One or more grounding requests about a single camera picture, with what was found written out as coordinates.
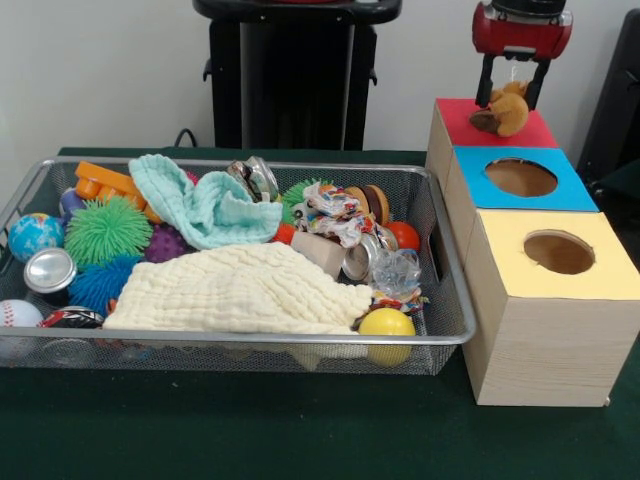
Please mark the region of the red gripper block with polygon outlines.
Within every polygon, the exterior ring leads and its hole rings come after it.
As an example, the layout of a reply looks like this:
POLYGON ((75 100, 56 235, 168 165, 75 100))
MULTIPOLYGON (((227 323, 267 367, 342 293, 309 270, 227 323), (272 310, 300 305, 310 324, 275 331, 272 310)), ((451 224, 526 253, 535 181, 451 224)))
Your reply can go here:
POLYGON ((472 43, 484 54, 475 104, 489 105, 496 56, 535 60, 537 67, 525 92, 530 111, 536 109, 551 61, 566 48, 573 14, 565 1, 480 1, 472 20, 472 43))

